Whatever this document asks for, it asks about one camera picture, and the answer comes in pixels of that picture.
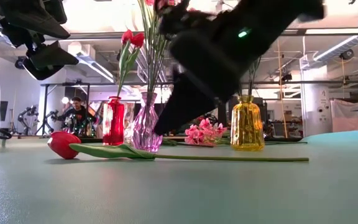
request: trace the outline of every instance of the man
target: man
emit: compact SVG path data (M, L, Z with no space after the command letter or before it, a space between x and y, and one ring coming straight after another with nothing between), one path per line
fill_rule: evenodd
M89 112L86 111L86 108L81 105L81 102L82 100L79 97L72 98L71 105L73 108L69 109L63 115L59 116L58 120L64 121L67 117L73 114L75 116L76 123L81 124L85 121L86 113L88 113L88 118L91 118L91 120L94 121L95 118Z

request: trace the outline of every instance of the tulip stem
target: tulip stem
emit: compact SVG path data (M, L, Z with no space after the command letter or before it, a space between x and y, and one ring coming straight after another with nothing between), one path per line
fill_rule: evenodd
M214 156L171 156L171 155L156 154L155 158L198 160L198 161L309 162L309 158L307 157L297 157L297 158L214 157Z

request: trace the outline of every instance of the teal table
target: teal table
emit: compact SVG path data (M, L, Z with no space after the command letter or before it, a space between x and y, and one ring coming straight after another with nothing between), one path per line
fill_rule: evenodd
M358 131L264 152L163 147L161 153L310 157L310 163L59 159L44 139L0 142L0 224L358 224Z

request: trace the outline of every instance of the glass vase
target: glass vase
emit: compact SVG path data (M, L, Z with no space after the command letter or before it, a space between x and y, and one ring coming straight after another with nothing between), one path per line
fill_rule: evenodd
M239 97L233 107L231 120L231 146L237 151L261 151L265 147L263 124L253 96Z
M147 152L157 152L162 142L162 136L156 135L153 131L158 116L154 110L156 93L143 92L140 103L142 105L139 114L134 121L132 143L136 149Z
M118 146L124 143L124 105L121 97L110 96L103 106L103 144Z

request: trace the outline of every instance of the pink glass vase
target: pink glass vase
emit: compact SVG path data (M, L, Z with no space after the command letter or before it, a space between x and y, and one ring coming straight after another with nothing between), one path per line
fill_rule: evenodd
M157 152L162 142L162 136L153 132L157 123L158 116L154 110L154 101L156 93L149 94L147 100L147 92L141 93L141 109L134 121L134 132L132 135L132 143L136 149L147 152Z
M118 146L124 143L124 105L121 97L110 96L103 107L103 144Z

